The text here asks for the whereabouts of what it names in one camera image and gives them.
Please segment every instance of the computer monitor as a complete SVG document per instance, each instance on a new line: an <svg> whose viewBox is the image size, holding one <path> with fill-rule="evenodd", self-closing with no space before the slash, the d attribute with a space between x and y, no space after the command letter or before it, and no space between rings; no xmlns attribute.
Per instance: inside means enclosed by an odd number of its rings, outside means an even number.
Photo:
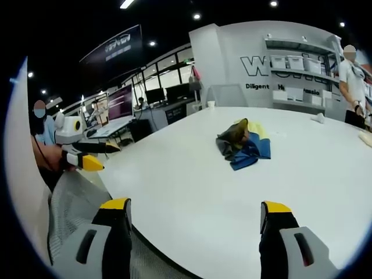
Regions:
<svg viewBox="0 0 372 279"><path fill-rule="evenodd" d="M148 104L160 102L165 99L164 89L158 88L158 89L146 91L146 98L147 98Z"/></svg>
<svg viewBox="0 0 372 279"><path fill-rule="evenodd" d="M127 85L109 96L109 120L133 115L132 85Z"/></svg>
<svg viewBox="0 0 372 279"><path fill-rule="evenodd" d="M188 83L168 87L166 90L167 100L169 103L177 102L177 100L181 97L192 96Z"/></svg>

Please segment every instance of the ceiling light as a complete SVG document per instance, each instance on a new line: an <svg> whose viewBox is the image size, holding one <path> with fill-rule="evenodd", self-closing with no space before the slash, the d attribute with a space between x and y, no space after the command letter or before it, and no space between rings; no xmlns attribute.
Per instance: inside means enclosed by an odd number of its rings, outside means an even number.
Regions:
<svg viewBox="0 0 372 279"><path fill-rule="evenodd" d="M120 6L121 9L127 9L130 4L132 4L134 0L125 0L122 5Z"/></svg>
<svg viewBox="0 0 372 279"><path fill-rule="evenodd" d="M270 6L271 7L277 7L278 6L278 1L271 1Z"/></svg>
<svg viewBox="0 0 372 279"><path fill-rule="evenodd" d="M200 15L200 13L196 13L192 16L195 20L199 20L202 16Z"/></svg>

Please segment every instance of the blue cloth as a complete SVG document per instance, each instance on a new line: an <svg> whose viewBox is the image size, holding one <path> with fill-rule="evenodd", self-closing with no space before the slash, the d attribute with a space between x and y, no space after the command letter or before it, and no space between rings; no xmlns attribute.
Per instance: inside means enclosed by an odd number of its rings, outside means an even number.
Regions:
<svg viewBox="0 0 372 279"><path fill-rule="evenodd" d="M44 133L35 135L35 138L39 142L43 142L45 145L56 144L54 139L54 120L53 117L48 115L44 121Z"/></svg>
<svg viewBox="0 0 372 279"><path fill-rule="evenodd" d="M270 140L260 139L258 134L249 133L249 140L234 156L230 165L233 170L239 170L256 163L258 159L271 159Z"/></svg>

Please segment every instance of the white storage box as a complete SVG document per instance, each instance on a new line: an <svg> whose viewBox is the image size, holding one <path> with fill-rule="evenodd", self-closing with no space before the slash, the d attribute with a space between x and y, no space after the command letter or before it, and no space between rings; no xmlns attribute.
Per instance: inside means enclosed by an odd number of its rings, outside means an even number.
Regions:
<svg viewBox="0 0 372 279"><path fill-rule="evenodd" d="M303 100L303 88L285 87L285 91L288 94L289 100L302 101Z"/></svg>
<svg viewBox="0 0 372 279"><path fill-rule="evenodd" d="M303 57L298 55L287 55L289 67L292 70L303 71Z"/></svg>
<svg viewBox="0 0 372 279"><path fill-rule="evenodd" d="M332 99L332 92L329 92L327 90L321 90L320 91L320 96L322 98Z"/></svg>
<svg viewBox="0 0 372 279"><path fill-rule="evenodd" d="M287 101L288 100L288 94L286 91L282 90L273 90L273 99L274 100L283 100Z"/></svg>
<svg viewBox="0 0 372 279"><path fill-rule="evenodd" d="M271 55L271 64L273 68L285 69L285 56Z"/></svg>
<svg viewBox="0 0 372 279"><path fill-rule="evenodd" d="M303 64L306 71L314 74L321 74L321 62L319 60L306 57Z"/></svg>
<svg viewBox="0 0 372 279"><path fill-rule="evenodd" d="M311 103L312 105L321 106L321 97L309 93L303 95L303 101L305 103Z"/></svg>

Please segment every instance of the shelf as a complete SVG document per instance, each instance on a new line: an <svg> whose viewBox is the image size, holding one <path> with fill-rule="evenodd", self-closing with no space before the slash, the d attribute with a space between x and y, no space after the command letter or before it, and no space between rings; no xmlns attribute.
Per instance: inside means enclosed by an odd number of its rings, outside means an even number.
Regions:
<svg viewBox="0 0 372 279"><path fill-rule="evenodd" d="M283 49L286 51L304 51L319 55L335 54L331 48L322 45L310 44L303 41L284 40L284 39L265 39L268 49Z"/></svg>
<svg viewBox="0 0 372 279"><path fill-rule="evenodd" d="M311 103L303 103L299 101L292 101L292 100L276 100L273 99L273 103L279 103L281 105L294 105L294 106L302 106L304 108L311 108L311 109L319 109L319 110L326 110L325 107L323 106L317 106L317 105L312 105Z"/></svg>
<svg viewBox="0 0 372 279"><path fill-rule="evenodd" d="M339 83L338 78L325 76L323 74L315 74L315 73L312 73L310 71L292 70L292 69L279 69L279 68L270 68L270 70L271 70L271 72L274 72L274 73L304 74L304 75L310 76L310 77L317 77L317 78L321 78L323 80L330 80L330 81L332 81L333 83L336 83L336 84Z"/></svg>

